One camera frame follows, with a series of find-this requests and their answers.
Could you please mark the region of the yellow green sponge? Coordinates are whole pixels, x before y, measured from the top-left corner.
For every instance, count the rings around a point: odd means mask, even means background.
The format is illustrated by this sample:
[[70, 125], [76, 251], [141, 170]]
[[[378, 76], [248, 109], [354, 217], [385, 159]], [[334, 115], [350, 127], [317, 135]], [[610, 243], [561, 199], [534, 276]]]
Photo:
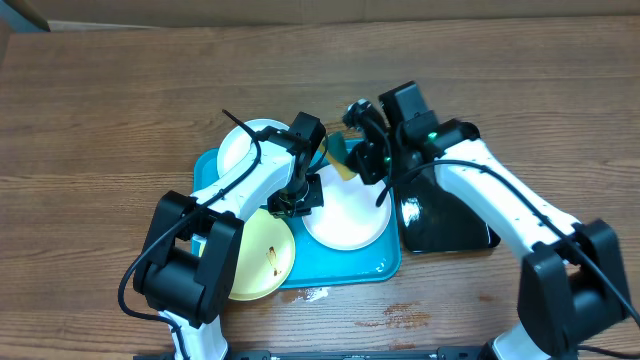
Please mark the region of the yellow green sponge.
[[341, 132], [335, 132], [328, 136], [327, 140], [329, 163], [336, 169], [338, 175], [343, 181], [349, 181], [356, 176], [346, 165], [346, 158], [348, 151], [346, 148], [346, 141]]

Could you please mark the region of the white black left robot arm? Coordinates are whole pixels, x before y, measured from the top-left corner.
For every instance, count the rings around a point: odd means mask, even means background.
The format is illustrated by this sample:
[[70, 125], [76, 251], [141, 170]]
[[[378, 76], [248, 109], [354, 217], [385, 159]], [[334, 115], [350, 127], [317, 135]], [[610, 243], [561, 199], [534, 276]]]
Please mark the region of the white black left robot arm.
[[277, 218], [323, 204], [309, 167], [326, 138], [322, 125], [247, 129], [248, 154], [214, 184], [157, 203], [143, 248], [120, 282], [127, 315], [166, 324], [174, 359], [226, 359], [217, 323], [230, 295], [243, 229], [261, 207]]

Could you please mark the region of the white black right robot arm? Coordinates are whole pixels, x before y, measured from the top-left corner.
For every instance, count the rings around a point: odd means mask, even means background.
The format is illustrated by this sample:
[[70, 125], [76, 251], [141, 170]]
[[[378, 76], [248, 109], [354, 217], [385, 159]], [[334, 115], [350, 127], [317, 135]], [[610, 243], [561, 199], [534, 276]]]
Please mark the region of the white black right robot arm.
[[479, 358], [575, 359], [588, 350], [586, 340], [639, 318], [615, 231], [602, 220], [581, 223], [538, 196], [500, 164], [472, 123], [440, 123], [424, 103], [381, 114], [365, 99], [342, 121], [365, 137], [348, 167], [367, 183], [388, 179], [380, 201], [431, 169], [518, 260], [519, 322], [484, 345]]

